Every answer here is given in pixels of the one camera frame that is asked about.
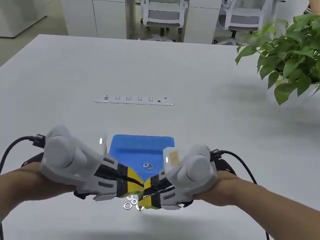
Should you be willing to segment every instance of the potted plant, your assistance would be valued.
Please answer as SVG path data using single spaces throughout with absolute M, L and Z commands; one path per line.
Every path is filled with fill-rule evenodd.
M 320 90 L 320 16 L 296 16 L 290 26 L 285 20 L 277 23 L 284 26 L 284 34 L 277 36 L 275 25 L 266 24 L 246 36 L 244 42 L 248 45 L 237 48 L 235 61 L 238 64 L 242 57 L 259 53 L 257 71 L 261 79 L 268 76 L 268 89 L 274 88 L 275 99 L 281 105 L 292 92 L 299 97 L 312 89 L 310 97 Z

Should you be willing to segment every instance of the blue object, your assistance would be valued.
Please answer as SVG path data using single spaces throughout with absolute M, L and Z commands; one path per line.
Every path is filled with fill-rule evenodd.
M 174 146 L 175 140 L 169 136 L 115 135 L 109 154 L 146 181 L 163 169 L 163 150 Z M 146 169 L 145 163 L 152 165 L 152 170 Z

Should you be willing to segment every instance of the human hand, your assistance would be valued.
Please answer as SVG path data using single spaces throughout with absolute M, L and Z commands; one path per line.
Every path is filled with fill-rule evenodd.
M 53 182 L 42 175 L 39 162 L 27 164 L 14 172 L 21 179 L 16 186 L 23 201 L 50 199 L 75 190 L 74 186 Z
M 242 180 L 228 171 L 218 171 L 217 174 L 219 176 L 218 182 L 208 191 L 195 195 L 194 199 L 203 200 L 219 207 L 234 205 L 233 192 L 237 183 Z

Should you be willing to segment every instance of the white tabletop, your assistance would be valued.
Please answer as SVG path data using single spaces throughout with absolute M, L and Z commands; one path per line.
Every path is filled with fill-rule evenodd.
M 319 98 L 282 109 L 266 100 L 257 56 L 235 64 L 231 46 L 40 35 L 0 68 L 0 153 L 16 138 L 63 124 L 97 151 L 99 137 L 171 136 L 242 157 L 258 183 L 320 209 Z M 104 94 L 168 96 L 175 106 L 101 104 Z M 4 170 L 41 150 L 29 142 Z M 237 160 L 225 158 L 249 179 Z M 179 211 L 125 211 L 123 199 L 72 193 L 25 202 L 3 222 L 7 240 L 257 240 L 264 231 L 235 207 L 195 202 Z

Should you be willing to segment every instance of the white power strip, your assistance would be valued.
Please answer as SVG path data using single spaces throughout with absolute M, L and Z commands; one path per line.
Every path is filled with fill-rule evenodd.
M 130 96 L 130 95 L 105 95 L 95 101 L 100 104 L 135 104 L 135 105 L 162 105 L 174 106 L 166 96 Z

